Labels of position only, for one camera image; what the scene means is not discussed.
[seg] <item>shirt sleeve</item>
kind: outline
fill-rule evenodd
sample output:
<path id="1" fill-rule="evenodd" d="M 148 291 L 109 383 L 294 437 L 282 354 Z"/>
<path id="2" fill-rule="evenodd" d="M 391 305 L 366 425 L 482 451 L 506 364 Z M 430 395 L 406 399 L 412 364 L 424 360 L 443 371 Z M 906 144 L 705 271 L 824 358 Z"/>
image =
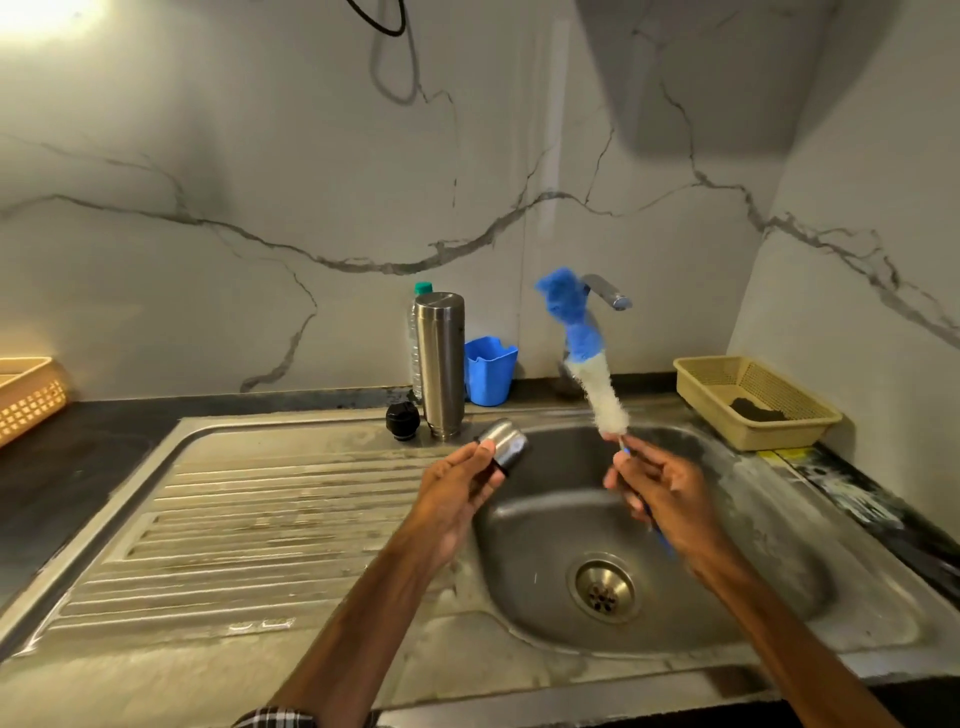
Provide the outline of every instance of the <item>shirt sleeve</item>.
<path id="1" fill-rule="evenodd" d="M 240 716 L 233 728 L 317 728 L 317 721 L 289 708 L 257 708 Z"/>

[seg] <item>plastic basket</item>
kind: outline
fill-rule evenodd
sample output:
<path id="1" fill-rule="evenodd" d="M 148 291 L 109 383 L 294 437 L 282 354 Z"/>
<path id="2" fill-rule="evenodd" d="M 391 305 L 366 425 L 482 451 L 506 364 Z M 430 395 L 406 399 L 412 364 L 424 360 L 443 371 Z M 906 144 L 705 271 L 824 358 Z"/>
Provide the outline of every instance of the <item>plastic basket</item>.
<path id="1" fill-rule="evenodd" d="M 0 447 L 66 404 L 62 371 L 49 356 L 0 358 Z"/>
<path id="2" fill-rule="evenodd" d="M 836 409 L 747 356 L 676 359 L 677 393 L 741 450 L 805 448 L 843 418 Z M 744 398 L 779 410 L 781 422 L 755 422 L 731 409 Z"/>

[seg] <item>sink drain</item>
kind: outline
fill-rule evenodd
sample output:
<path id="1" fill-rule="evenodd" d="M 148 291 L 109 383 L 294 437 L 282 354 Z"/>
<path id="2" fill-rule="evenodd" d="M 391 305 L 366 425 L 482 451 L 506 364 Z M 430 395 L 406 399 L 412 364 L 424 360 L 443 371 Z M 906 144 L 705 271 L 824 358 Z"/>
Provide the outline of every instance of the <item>sink drain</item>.
<path id="1" fill-rule="evenodd" d="M 570 595 L 591 617 L 622 622 L 636 614 L 634 584 L 618 564 L 606 558 L 592 558 L 570 571 Z"/>

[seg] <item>blue plastic container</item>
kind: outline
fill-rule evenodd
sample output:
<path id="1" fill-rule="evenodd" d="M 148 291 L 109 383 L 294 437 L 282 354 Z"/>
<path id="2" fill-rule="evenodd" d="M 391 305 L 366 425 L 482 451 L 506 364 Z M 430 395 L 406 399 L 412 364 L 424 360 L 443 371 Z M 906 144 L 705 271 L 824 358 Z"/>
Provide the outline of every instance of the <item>blue plastic container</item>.
<path id="1" fill-rule="evenodd" d="M 510 394 L 516 347 L 504 347 L 496 336 L 467 341 L 467 396 L 474 404 L 496 407 Z"/>

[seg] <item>dark countertop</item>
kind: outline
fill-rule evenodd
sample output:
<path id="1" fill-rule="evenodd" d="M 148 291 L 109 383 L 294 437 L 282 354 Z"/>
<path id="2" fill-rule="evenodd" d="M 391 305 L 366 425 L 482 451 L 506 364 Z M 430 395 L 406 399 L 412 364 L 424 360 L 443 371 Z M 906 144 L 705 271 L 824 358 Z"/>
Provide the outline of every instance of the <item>dark countertop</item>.
<path id="1" fill-rule="evenodd" d="M 673 391 L 672 375 L 619 376 L 623 394 Z M 403 388 L 77 402 L 0 449 L 0 609 L 106 502 L 109 494 L 184 417 L 383 407 L 406 398 Z M 555 396 L 552 383 L 525 380 L 511 403 Z M 931 586 L 960 605 L 960 548 L 905 503 L 822 449 L 782 451 L 775 467 L 790 469 L 830 497 Z M 834 487 L 864 494 L 851 502 Z M 953 725 L 960 678 L 927 678 L 875 689 L 906 726 Z M 752 703 L 612 723 L 656 728 L 706 725 L 797 725 L 782 701 Z"/>

